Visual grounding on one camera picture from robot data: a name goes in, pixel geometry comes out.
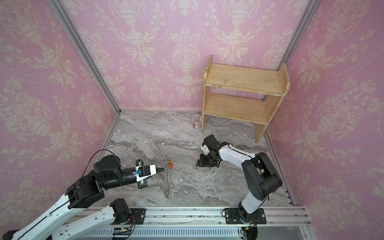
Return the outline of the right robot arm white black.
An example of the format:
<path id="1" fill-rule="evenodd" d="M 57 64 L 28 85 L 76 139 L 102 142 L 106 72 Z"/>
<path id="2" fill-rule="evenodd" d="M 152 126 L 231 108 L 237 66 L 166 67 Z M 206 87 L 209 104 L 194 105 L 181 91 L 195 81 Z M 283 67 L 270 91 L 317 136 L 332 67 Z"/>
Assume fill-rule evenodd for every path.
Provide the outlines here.
<path id="1" fill-rule="evenodd" d="M 265 200 L 283 185 L 278 171 L 264 152 L 242 151 L 227 142 L 220 143 L 214 135 L 204 139 L 201 150 L 203 153 L 197 167 L 218 168 L 225 161 L 243 170 L 249 192 L 239 203 L 238 214 L 245 223 L 253 221 Z"/>

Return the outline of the clear plastic cup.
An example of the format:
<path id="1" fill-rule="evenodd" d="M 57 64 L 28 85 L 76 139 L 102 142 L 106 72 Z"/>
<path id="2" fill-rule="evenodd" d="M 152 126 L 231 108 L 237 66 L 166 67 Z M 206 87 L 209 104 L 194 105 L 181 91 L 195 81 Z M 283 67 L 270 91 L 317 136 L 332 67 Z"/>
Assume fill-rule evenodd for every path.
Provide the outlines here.
<path id="1" fill-rule="evenodd" d="M 194 129 L 201 129 L 202 116 L 200 114 L 194 114 L 191 116 L 191 122 Z"/>

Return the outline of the wooden two-tier shelf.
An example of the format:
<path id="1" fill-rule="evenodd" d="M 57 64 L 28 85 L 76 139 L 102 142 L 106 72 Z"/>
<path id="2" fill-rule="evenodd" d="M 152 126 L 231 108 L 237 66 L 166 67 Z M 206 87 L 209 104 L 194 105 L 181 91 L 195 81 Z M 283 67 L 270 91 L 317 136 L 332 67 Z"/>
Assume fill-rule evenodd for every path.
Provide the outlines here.
<path id="1" fill-rule="evenodd" d="M 278 71 L 215 64 L 204 70 L 202 125 L 215 116 L 255 125 L 255 142 L 263 137 L 291 86 L 286 64 Z"/>

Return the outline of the aluminium corner post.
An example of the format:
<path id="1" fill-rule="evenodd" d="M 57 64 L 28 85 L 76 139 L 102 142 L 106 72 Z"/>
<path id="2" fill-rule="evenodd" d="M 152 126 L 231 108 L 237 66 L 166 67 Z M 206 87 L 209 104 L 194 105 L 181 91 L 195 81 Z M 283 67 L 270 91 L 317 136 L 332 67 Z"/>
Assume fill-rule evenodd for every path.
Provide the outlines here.
<path id="1" fill-rule="evenodd" d="M 319 1 L 280 1 L 277 4 L 282 11 L 267 37 L 269 48 L 260 61 L 262 69 L 277 71 L 283 63 L 288 63 L 318 4 Z"/>
<path id="2" fill-rule="evenodd" d="M 110 103 L 111 107 L 115 111 L 117 115 L 121 114 L 121 109 L 118 106 L 117 101 L 115 100 L 112 92 L 110 91 L 108 85 L 103 79 L 103 76 L 101 72 L 99 71 L 96 62 L 93 60 L 90 52 L 88 51 L 85 43 L 83 42 L 78 30 L 76 29 L 75 25 L 73 24 L 72 20 L 70 19 L 69 15 L 67 14 L 64 5 L 61 3 L 61 1 L 58 0 L 48 0 L 49 4 L 53 8 L 54 12 L 56 13 L 58 19 L 64 26 L 67 34 L 69 35 L 70 39 L 72 40 L 73 44 L 75 45 L 76 49 L 78 50 L 79 54 L 81 55 L 83 61 L 87 65 L 89 71 L 95 78 L 96 82 L 98 83 L 99 87 L 101 88 L 102 92 L 104 93 L 105 97 L 107 98 L 108 102 Z"/>

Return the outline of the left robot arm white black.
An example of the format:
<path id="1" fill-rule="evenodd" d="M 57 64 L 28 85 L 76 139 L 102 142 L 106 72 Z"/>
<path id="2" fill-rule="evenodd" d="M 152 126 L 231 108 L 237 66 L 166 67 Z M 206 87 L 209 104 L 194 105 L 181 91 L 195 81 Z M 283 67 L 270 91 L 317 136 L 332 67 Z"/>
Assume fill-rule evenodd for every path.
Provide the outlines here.
<path id="1" fill-rule="evenodd" d="M 135 217 L 124 199 L 116 199 L 97 213 L 68 224 L 73 216 L 83 212 L 105 197 L 109 189 L 144 183 L 165 168 L 156 165 L 124 168 L 116 155 L 96 162 L 93 169 L 67 188 L 59 200 L 28 226 L 11 230 L 4 240 L 72 240 L 96 228 L 110 224 L 135 224 Z"/>

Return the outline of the aluminium corner post right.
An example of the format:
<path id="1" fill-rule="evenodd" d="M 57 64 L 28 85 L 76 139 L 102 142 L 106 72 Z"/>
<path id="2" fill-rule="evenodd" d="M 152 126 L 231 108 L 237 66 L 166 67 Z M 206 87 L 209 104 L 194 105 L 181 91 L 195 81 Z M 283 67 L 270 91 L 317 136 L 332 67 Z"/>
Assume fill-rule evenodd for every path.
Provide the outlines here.
<path id="1" fill-rule="evenodd" d="M 282 11 L 267 37 L 269 48 L 260 61 L 262 69 L 277 71 L 283 63 L 288 63 L 318 4 L 319 1 L 280 1 L 277 4 Z"/>

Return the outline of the aluminium corner post left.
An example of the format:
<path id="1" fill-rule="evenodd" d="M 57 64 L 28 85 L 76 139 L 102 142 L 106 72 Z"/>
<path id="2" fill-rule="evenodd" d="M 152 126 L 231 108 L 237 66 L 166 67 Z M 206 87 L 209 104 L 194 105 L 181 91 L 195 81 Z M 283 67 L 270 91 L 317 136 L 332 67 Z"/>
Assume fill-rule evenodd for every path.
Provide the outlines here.
<path id="1" fill-rule="evenodd" d="M 88 51 L 85 43 L 83 42 L 78 30 L 76 29 L 75 25 L 73 24 L 72 20 L 70 19 L 69 15 L 67 14 L 64 5 L 61 3 L 61 1 L 58 0 L 48 0 L 49 4 L 53 8 L 54 12 L 56 13 L 58 19 L 64 26 L 67 34 L 69 35 L 70 39 L 72 40 L 73 44 L 75 45 L 76 49 L 78 50 L 79 54 L 81 55 L 83 61 L 87 65 L 89 71 L 95 78 L 96 82 L 98 83 L 99 87 L 101 88 L 102 92 L 104 93 L 105 97 L 107 98 L 108 102 L 110 103 L 111 107 L 115 111 L 117 115 L 121 114 L 121 109 L 118 106 L 117 101 L 115 100 L 112 92 L 110 91 L 108 85 L 103 79 L 103 76 L 101 72 L 99 71 L 96 62 L 93 60 L 90 52 Z"/>

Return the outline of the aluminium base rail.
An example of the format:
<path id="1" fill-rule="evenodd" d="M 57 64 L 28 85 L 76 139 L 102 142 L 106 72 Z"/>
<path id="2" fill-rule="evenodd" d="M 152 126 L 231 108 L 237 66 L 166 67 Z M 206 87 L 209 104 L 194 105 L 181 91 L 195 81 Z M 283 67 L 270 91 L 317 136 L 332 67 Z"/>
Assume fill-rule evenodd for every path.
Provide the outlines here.
<path id="1" fill-rule="evenodd" d="M 89 208 L 68 220 L 60 238 L 71 240 L 70 227 L 86 229 L 76 240 L 315 240 L 303 207 L 261 207 L 252 223 L 243 223 L 235 207 L 133 208 L 135 220 L 126 224 L 91 227 L 85 219 L 101 208 Z"/>

